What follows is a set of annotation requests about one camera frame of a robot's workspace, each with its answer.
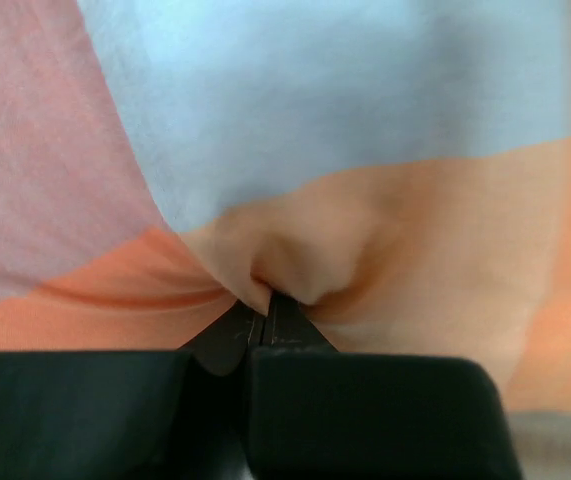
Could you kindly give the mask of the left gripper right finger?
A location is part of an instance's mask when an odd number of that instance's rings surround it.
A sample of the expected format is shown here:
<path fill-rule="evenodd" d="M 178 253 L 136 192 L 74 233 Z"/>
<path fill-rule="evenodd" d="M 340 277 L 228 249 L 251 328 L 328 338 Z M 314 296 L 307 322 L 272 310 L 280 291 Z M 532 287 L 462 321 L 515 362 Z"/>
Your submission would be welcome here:
<path fill-rule="evenodd" d="M 519 479 L 498 391 L 460 358 L 340 353 L 284 295 L 247 361 L 258 479 Z"/>

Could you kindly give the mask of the checkered orange blue pillowcase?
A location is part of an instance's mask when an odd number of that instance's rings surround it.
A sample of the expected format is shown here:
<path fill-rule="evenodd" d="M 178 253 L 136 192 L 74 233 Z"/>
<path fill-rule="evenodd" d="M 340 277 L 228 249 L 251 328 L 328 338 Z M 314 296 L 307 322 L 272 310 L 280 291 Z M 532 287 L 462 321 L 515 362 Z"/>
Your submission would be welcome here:
<path fill-rule="evenodd" d="M 571 479 L 571 1 L 0 1 L 0 351 L 173 350 L 277 292 L 478 362 Z"/>

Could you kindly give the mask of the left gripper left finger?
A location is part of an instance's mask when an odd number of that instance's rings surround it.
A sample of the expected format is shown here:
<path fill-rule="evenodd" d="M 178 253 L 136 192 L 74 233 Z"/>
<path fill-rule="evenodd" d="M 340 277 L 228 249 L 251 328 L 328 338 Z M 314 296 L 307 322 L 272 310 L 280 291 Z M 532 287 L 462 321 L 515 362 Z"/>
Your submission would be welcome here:
<path fill-rule="evenodd" d="M 0 351 L 0 479 L 248 479 L 237 304 L 170 350 Z"/>

